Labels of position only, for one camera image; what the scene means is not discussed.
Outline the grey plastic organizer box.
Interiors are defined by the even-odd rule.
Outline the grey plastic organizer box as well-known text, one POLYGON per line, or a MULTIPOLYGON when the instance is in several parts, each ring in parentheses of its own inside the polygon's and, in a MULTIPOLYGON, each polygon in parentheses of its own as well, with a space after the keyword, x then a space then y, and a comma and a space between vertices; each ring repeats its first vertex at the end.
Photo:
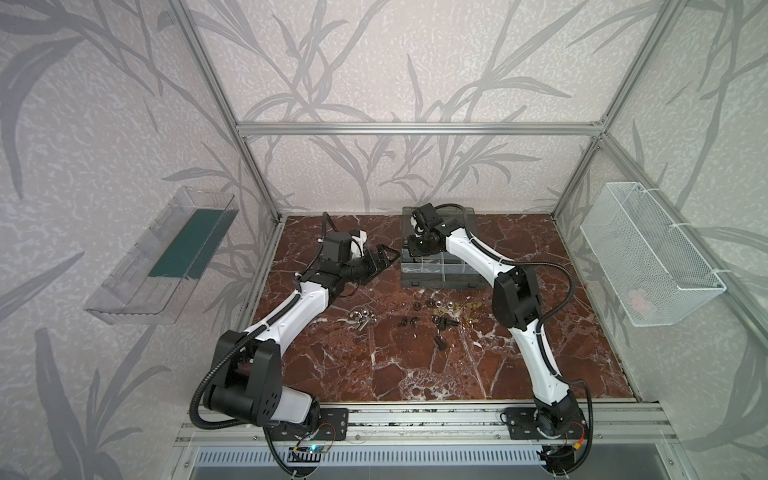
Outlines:
POLYGON ((414 257, 409 240, 415 235, 413 207, 403 207, 400 282, 403 288, 483 290, 487 281, 461 258, 448 252, 414 257))

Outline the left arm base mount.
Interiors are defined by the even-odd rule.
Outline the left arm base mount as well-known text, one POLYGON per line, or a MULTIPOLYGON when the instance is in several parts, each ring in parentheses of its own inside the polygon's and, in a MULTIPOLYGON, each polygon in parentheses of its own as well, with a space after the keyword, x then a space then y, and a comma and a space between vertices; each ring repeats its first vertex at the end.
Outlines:
POLYGON ((270 439, 275 441, 340 441, 346 439, 349 414, 347 408, 321 407, 316 412, 311 412, 309 420, 305 423, 278 422, 267 426, 266 430, 270 439))

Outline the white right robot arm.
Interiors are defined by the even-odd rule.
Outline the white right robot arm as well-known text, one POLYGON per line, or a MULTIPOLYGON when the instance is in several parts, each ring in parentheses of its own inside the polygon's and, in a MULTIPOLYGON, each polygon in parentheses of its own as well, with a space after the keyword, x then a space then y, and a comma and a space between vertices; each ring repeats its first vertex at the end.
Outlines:
POLYGON ((464 227, 446 224, 411 235, 407 240, 413 257, 441 252, 454 255, 472 267, 493 287, 492 313, 512 334, 531 382, 539 432, 548 438, 562 435, 583 413, 570 384, 562 377, 549 346, 543 324, 573 298, 569 291, 557 307, 542 311, 542 297, 535 268, 537 262, 507 258, 464 227))

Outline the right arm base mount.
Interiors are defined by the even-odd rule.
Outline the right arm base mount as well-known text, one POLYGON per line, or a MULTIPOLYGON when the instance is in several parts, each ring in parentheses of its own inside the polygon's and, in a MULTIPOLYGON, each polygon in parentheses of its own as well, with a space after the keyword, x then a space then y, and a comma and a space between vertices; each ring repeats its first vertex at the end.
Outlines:
POLYGON ((508 407, 499 418, 512 440, 583 441, 589 433, 579 408, 561 414, 544 408, 508 407))

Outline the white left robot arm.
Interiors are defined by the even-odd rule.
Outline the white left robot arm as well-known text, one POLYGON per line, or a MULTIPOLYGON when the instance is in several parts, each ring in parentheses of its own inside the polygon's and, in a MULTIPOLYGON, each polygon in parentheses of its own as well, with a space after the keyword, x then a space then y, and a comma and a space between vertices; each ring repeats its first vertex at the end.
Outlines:
POLYGON ((283 385, 282 356, 347 284, 368 284, 400 257, 397 250, 383 244, 362 250, 357 257, 319 254, 298 276, 291 295, 270 314, 242 332, 222 334, 211 368, 193 393, 192 423, 205 430, 288 423, 315 431, 320 421, 319 401, 283 385))

